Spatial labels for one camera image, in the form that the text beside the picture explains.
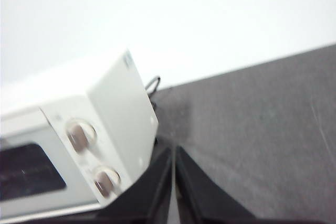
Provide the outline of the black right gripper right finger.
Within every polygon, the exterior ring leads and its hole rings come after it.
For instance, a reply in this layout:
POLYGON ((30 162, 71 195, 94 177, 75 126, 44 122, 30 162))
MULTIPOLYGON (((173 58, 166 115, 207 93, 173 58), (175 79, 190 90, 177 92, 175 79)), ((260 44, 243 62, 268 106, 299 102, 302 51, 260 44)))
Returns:
POLYGON ((260 223, 214 183, 181 146, 175 149, 175 178, 194 223, 260 223))

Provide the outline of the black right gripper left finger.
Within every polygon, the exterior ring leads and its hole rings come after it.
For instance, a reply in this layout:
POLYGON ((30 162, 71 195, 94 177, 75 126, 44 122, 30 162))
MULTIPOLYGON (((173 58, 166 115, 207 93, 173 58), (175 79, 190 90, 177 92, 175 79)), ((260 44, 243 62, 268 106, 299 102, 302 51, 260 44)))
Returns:
POLYGON ((80 223, 167 223, 172 150, 165 148, 144 174, 113 203, 80 223))

